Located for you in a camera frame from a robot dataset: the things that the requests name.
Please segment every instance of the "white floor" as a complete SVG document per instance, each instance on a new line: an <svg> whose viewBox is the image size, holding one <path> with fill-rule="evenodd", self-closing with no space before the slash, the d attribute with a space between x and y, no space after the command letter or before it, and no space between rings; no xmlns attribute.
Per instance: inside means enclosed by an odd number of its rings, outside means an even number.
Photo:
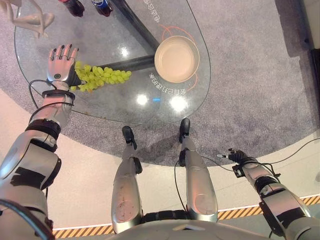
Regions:
<svg viewBox="0 0 320 240"><path fill-rule="evenodd" d="M30 114L0 90L0 162L16 137L22 133ZM320 130L277 152L260 157L271 163L294 153L304 143L320 137ZM64 135L58 139L56 153L62 167L49 188L49 217L55 228L75 227L111 222L113 179L121 161L119 157L99 152ZM181 209L175 188L174 168L143 164L138 175L143 211ZM209 168L219 209L228 209L259 202L259 197L245 178L214 166ZM320 193L320 140L306 145L288 160L275 165L280 180L299 197ZM177 182L182 199L186 200L185 169L178 167Z"/></svg>

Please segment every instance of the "grape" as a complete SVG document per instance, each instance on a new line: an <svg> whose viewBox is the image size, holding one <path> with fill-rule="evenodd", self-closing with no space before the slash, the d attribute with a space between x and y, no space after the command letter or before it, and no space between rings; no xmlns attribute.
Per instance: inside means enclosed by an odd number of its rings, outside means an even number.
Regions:
<svg viewBox="0 0 320 240"><path fill-rule="evenodd" d="M79 89L81 92L85 92L86 90L89 93L92 93L94 89L98 87L102 87L106 84L123 84L127 81L132 72L124 71L124 70L113 70L110 67L105 67L102 69L99 66L91 67L88 64L84 64L80 61L77 61L75 64L75 72L80 80L86 82L86 84L79 85ZM76 87L71 87L71 91L75 91Z"/></svg>
<svg viewBox="0 0 320 240"><path fill-rule="evenodd" d="M89 81L89 77L88 76L84 76L81 80L88 82Z"/></svg>
<svg viewBox="0 0 320 240"><path fill-rule="evenodd" d="M89 79L90 79L90 81L93 81L95 79L93 72L90 72Z"/></svg>
<svg viewBox="0 0 320 240"><path fill-rule="evenodd" d="M97 70L100 75L104 74L104 70L101 67L98 66Z"/></svg>
<svg viewBox="0 0 320 240"><path fill-rule="evenodd" d="M82 68L82 61L76 61L74 65L75 69L81 69Z"/></svg>
<svg viewBox="0 0 320 240"><path fill-rule="evenodd" d="M114 72L114 75L116 75L116 76L119 76L121 74L121 71L120 70L116 70L115 72Z"/></svg>
<svg viewBox="0 0 320 240"><path fill-rule="evenodd" d="M90 65L85 64L83 67L84 67L84 71L85 71L86 73L89 73L89 72L91 71L91 66L90 66Z"/></svg>

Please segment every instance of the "hazard tape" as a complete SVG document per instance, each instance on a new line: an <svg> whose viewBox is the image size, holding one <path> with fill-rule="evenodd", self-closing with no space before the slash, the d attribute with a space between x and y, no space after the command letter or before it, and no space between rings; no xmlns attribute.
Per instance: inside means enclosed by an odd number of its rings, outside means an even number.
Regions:
<svg viewBox="0 0 320 240"><path fill-rule="evenodd" d="M320 194L301 197L301 200L307 205L320 204ZM231 209L223 209L218 211L218 220L236 219L247 216L254 216L262 214L262 210L259 205L252 205L247 207L238 207ZM56 239L65 239L73 237L86 237L86 236L98 236L115 234L111 224L92 225L86 227L74 227L74 228L56 228L53 230L53 234Z"/></svg>
<svg viewBox="0 0 320 240"><path fill-rule="evenodd" d="M320 194L302 197L301 200L308 206L312 204L320 203ZM231 209L220 210L218 212L218 220L236 219L247 216L254 216L262 214L262 209L259 205L253 205L248 207L236 207Z"/></svg>

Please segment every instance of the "wire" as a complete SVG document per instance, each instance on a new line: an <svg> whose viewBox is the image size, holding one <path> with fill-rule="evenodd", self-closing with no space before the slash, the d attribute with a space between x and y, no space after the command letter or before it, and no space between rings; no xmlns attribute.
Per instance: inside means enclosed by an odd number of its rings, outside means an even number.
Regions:
<svg viewBox="0 0 320 240"><path fill-rule="evenodd" d="M57 87L55 85L53 85L51 82L46 81L46 80L36 79L36 80L33 80L33 81L29 82L28 89L29 89L30 97L31 97L31 100L32 100L33 104L38 109L39 107L38 107L38 105L37 105L37 103L35 101L35 98L34 98L34 95L32 94L32 91L31 91L32 84L36 83L36 82L41 82L41 83L46 83L48 85L51 85L52 87L54 87L55 90L57 90Z"/></svg>
<svg viewBox="0 0 320 240"><path fill-rule="evenodd" d="M57 102L52 102L52 103L43 105L43 106L39 107L37 110L35 110L35 111L31 114L31 117L30 117L30 119L29 119L29 123L31 122L32 118L33 118L39 111L41 111L42 109L45 109L46 107L49 107L49 106L51 106L51 105L55 105L55 104L66 104L66 105L69 105L69 106L73 106L72 103L64 102L64 101L57 101Z"/></svg>
<svg viewBox="0 0 320 240"><path fill-rule="evenodd" d="M211 162L214 162L215 164L217 164L220 168L223 168L224 170L227 170L227 171L229 171L229 172L233 172L233 170L230 170L230 169L228 169L228 168L225 168L224 166L221 166L219 163L217 163L216 161L212 160L212 159L209 158L209 157L206 157L206 156L200 156L200 157L205 158L205 159L208 159L208 160L210 160Z"/></svg>
<svg viewBox="0 0 320 240"><path fill-rule="evenodd" d="M291 158L293 155L295 155L297 152L299 152L305 145L307 145L307 144L309 144L309 143L311 143L311 142L313 142L313 141L315 141L315 140L319 140L319 139L320 139L320 137L317 137L317 138L315 138L315 139L312 139L312 140L308 141L307 143L305 143L304 145L302 145L302 147L300 147L297 151L295 151L295 152L294 152L293 154L291 154L290 156L288 156L288 157L286 157L285 159L282 159L282 160L280 160L280 161L271 162L270 164L278 164L278 163L281 163L281 162L283 162L283 161Z"/></svg>
<svg viewBox="0 0 320 240"><path fill-rule="evenodd" d="M181 202L181 204L182 204L182 207L183 207L184 211L186 212L186 208L185 208L184 203L182 202L182 199L181 199L181 196L180 196L180 193L179 193L179 189L178 189L178 185L177 185L176 166L177 166L178 162L179 162L179 160L176 161L176 163L175 163L175 165L174 165L174 182L175 182L176 192L178 193L178 196L179 196L180 202Z"/></svg>
<svg viewBox="0 0 320 240"><path fill-rule="evenodd" d="M53 236L52 232L49 228L44 225L38 218L36 218L26 207L21 206L20 204L6 200L0 199L0 205L3 205L15 213L17 213L20 217L22 217L40 236L43 240L54 240L55 236Z"/></svg>

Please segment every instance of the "soda bottle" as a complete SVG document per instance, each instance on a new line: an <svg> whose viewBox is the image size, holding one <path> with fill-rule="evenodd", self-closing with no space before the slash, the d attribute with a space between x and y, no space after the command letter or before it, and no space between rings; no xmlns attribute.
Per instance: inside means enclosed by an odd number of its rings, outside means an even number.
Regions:
<svg viewBox="0 0 320 240"><path fill-rule="evenodd" d="M82 17L84 15L85 7L78 0L59 0L63 3L69 12L75 17Z"/></svg>
<svg viewBox="0 0 320 240"><path fill-rule="evenodd" d="M95 9L99 14L109 17L112 9L112 5L108 0L92 0Z"/></svg>

